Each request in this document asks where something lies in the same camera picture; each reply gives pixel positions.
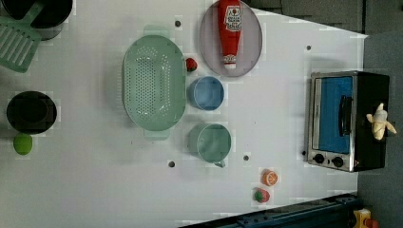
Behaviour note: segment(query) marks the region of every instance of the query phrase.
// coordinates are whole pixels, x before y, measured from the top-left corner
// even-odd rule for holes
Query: plate
[[[239,77],[249,72],[259,60],[262,47],[260,23],[255,13],[246,4],[240,2],[242,34],[238,48],[237,68],[226,69],[222,60],[218,5],[219,2],[213,4],[201,21],[201,53],[214,72],[223,76]]]

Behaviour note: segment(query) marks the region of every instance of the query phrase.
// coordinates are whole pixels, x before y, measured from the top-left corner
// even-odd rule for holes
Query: blue cup
[[[187,97],[192,106],[201,110],[212,111],[224,100],[224,88],[214,77],[204,77],[193,82],[187,89]]]

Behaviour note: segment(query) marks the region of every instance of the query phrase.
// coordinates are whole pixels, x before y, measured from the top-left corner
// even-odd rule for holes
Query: black bowl
[[[40,134],[56,121],[57,109],[46,94],[27,91],[13,97],[7,107],[7,119],[12,127],[25,134]]]
[[[35,1],[42,1],[44,9],[32,22],[31,26],[48,40],[57,36],[63,29],[64,22],[71,13],[73,0],[1,0],[4,9],[15,20],[22,19]]]

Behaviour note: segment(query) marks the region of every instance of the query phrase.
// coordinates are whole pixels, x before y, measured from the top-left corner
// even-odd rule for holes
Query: orange slice
[[[278,176],[273,171],[268,171],[263,175],[263,183],[267,186],[273,186],[277,183]]]

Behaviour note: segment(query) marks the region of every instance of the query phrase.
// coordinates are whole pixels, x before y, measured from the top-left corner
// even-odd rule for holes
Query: green ball
[[[31,135],[19,133],[14,138],[14,149],[20,155],[29,154],[32,149],[32,137]]]

